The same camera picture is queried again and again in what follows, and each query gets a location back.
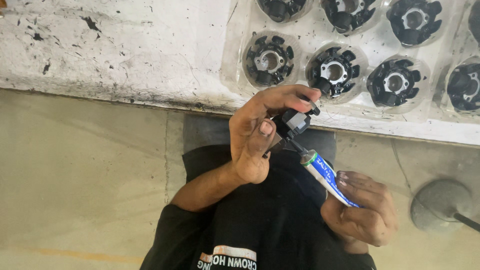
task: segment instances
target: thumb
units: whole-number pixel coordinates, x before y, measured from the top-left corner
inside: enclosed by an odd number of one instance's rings
[[[247,141],[244,149],[247,152],[246,154],[251,158],[262,158],[272,143],[275,132],[275,123],[270,119],[263,119]]]
[[[342,218],[341,215],[345,209],[345,205],[340,202],[335,196],[328,193],[327,200],[325,200],[322,208],[320,209],[320,214],[324,221],[330,226],[334,226],[335,228],[330,227],[333,231],[338,231],[341,223]]]

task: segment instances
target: finger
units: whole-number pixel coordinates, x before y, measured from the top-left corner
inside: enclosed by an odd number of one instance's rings
[[[370,209],[357,207],[345,209],[341,224],[349,236],[374,246],[388,244],[392,233],[386,227],[382,216]]]
[[[380,214],[389,227],[396,226],[396,212],[393,210],[393,200],[378,193],[365,189],[356,182],[337,178],[338,189],[351,201]]]
[[[393,204],[392,193],[388,190],[385,184],[378,183],[371,177],[358,172],[342,172],[339,171],[337,176],[341,179],[351,180],[351,184],[359,189],[364,189],[383,196],[390,202],[391,211],[396,213],[395,205]]]
[[[278,91],[279,89],[279,87],[272,87],[268,90]],[[306,96],[313,102],[317,102],[318,99],[322,96],[322,92],[320,91],[320,89],[310,88],[304,85],[282,86],[280,91],[282,91],[283,93],[295,94],[297,95],[297,97]]]
[[[252,115],[262,117],[270,109],[292,108],[300,112],[312,109],[309,102],[301,100],[302,95],[316,102],[321,92],[303,85],[281,86],[258,92],[242,107]]]
[[[293,94],[282,95],[281,93],[273,93],[266,96],[265,94],[260,94],[260,96],[263,96],[260,102],[263,100],[270,105],[276,104],[279,108],[293,108],[301,112],[308,112],[312,109],[312,105],[309,102]],[[239,141],[242,142],[241,144],[248,139],[254,128],[260,124],[259,121],[267,117],[268,109],[265,107],[266,104],[258,104],[258,100],[254,101],[252,98],[230,118],[230,137],[235,140],[238,137],[243,137],[239,138]]]
[[[382,183],[378,183],[371,177],[358,172],[338,171],[337,176],[344,180],[351,180],[361,189],[378,193],[380,195],[389,195],[388,187]]]
[[[270,119],[263,119],[260,125],[253,131],[245,147],[243,153],[252,159],[263,159],[263,155],[272,143],[276,132],[275,123]]]

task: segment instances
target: hand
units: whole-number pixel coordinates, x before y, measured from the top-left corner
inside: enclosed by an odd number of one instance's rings
[[[393,198],[386,185],[357,172],[338,172],[338,189],[364,208],[346,207],[329,195],[321,214],[328,227],[346,242],[360,240],[374,246],[387,245],[398,230]]]
[[[259,184],[269,170],[269,159],[262,156],[273,141],[276,126],[270,120],[284,109],[300,112],[312,109],[309,102],[299,97],[305,95],[316,102],[321,92],[303,85],[277,86],[258,92],[230,119],[231,167],[240,184]]]

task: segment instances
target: bolt hole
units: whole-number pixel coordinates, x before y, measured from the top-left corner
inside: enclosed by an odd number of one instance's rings
[[[279,59],[274,53],[267,53],[262,58],[262,66],[266,70],[274,70],[278,66]]]
[[[412,11],[407,15],[407,26],[417,29],[423,22],[423,15],[418,11]]]
[[[359,7],[359,0],[343,0],[343,4],[345,5],[345,12],[352,13]]]
[[[332,64],[329,65],[325,71],[325,77],[330,81],[337,81],[342,77],[343,69],[340,65]]]
[[[392,92],[397,92],[398,90],[400,90],[402,88],[402,85],[403,85],[402,77],[398,75],[393,75],[388,79],[387,86],[388,86],[388,89],[390,89],[390,91]]]

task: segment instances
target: wire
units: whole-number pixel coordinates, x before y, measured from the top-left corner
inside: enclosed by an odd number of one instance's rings
[[[415,194],[413,194],[413,191],[412,191],[412,186],[410,185],[410,181],[408,180],[408,177],[407,177],[407,174],[405,173],[405,170],[403,169],[402,167],[402,164],[400,163],[400,158],[398,157],[398,152],[396,150],[396,146],[395,146],[395,140],[394,139],[390,139],[390,142],[392,144],[392,149],[393,149],[393,154],[395,155],[395,159],[396,159],[396,162],[398,164],[398,166],[400,167],[400,170],[402,171],[403,173],[403,176],[405,177],[405,183],[407,184],[407,187],[408,187],[408,191],[410,192],[411,196],[413,197],[414,200],[418,201],[418,203],[425,209],[427,209],[433,216],[435,216],[436,218],[442,220],[442,221],[445,221],[445,222],[452,222],[452,223],[460,223],[459,221],[447,221],[445,219],[442,219],[441,217],[437,216],[433,210],[431,210],[430,208],[426,207],[424,204],[422,204],[422,202],[417,199],[417,196]]]

